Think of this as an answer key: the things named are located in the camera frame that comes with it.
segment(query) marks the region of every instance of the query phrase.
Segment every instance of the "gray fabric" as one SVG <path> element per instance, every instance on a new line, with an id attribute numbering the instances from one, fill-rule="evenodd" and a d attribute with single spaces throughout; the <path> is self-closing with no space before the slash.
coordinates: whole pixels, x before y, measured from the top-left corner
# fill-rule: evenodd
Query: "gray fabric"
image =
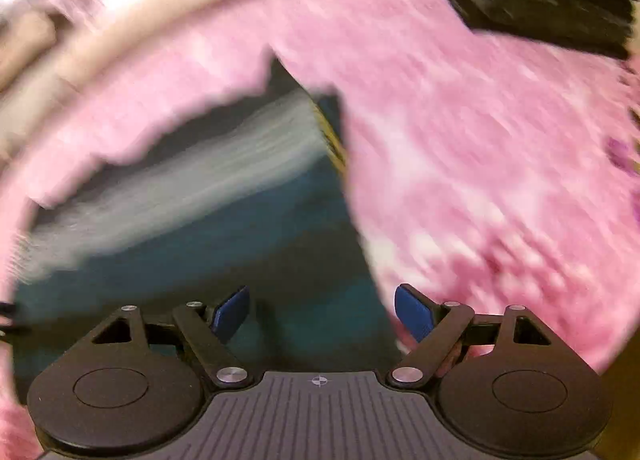
<path id="1" fill-rule="evenodd" d="M 34 228 L 18 260 L 18 279 L 41 281 L 87 256 L 172 230 L 299 175 L 326 151 L 303 90 L 257 110 L 221 139 L 187 148 L 113 184 L 95 201 L 76 201 L 55 223 Z"/>

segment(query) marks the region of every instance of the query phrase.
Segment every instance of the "pink fuzzy material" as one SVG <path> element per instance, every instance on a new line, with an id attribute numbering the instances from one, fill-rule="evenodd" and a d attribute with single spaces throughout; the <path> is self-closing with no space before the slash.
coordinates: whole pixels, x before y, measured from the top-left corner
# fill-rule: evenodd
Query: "pink fuzzy material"
<path id="1" fill-rule="evenodd" d="M 606 141 L 630 140 L 640 86 L 605 57 L 474 34 L 446 0 L 244 0 L 114 66 L 2 177 L 4 297 L 32 199 L 62 202 L 204 101 L 259 90 L 268 46 L 306 87 L 343 94 L 348 200 L 389 310 L 401 282 L 477 312 L 525 304 L 592 366 L 609 363 L 640 306 L 640 184 Z M 33 458 L 23 414 L 2 414 L 0 460 Z"/>

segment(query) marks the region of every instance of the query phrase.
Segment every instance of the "blue gripper pad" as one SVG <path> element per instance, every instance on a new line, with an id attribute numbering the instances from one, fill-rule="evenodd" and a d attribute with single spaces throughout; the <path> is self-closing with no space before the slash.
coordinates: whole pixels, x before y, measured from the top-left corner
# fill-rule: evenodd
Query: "blue gripper pad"
<path id="1" fill-rule="evenodd" d="M 416 341 L 422 341 L 433 330 L 431 310 L 402 286 L 396 288 L 394 307 L 398 319 Z"/>
<path id="2" fill-rule="evenodd" d="M 210 328 L 222 344 L 238 331 L 249 314 L 249 306 L 249 289 L 244 286 L 218 307 Z"/>

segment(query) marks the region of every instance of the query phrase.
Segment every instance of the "pink fabric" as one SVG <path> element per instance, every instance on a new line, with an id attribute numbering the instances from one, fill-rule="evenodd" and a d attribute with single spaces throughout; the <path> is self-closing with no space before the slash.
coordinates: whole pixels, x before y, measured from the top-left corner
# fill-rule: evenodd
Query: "pink fabric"
<path id="1" fill-rule="evenodd" d="M 5 297 L 31 199 L 62 202 L 102 161 L 139 158 L 203 101 L 259 90 L 268 46 L 303 85 L 344 96 L 348 199 L 390 310 L 401 282 L 477 312 L 525 304 L 606 366 L 640 305 L 638 179 L 604 151 L 634 129 L 624 71 L 473 34 L 446 0 L 244 0 L 119 63 L 2 177 Z"/>

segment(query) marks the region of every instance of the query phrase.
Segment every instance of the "silver bolt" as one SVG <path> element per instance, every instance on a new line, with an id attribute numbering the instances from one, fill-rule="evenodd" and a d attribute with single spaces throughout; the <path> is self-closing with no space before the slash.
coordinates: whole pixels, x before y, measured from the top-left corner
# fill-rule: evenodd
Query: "silver bolt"
<path id="1" fill-rule="evenodd" d="M 404 366 L 402 368 L 396 368 L 391 373 L 391 376 L 397 381 L 403 384 L 411 384 L 412 382 L 418 382 L 422 378 L 422 372 L 418 368 L 411 366 Z"/>
<path id="2" fill-rule="evenodd" d="M 228 368 L 218 370 L 216 377 L 225 384 L 237 384 L 245 380 L 248 377 L 248 373 L 244 368 L 229 366 Z"/>

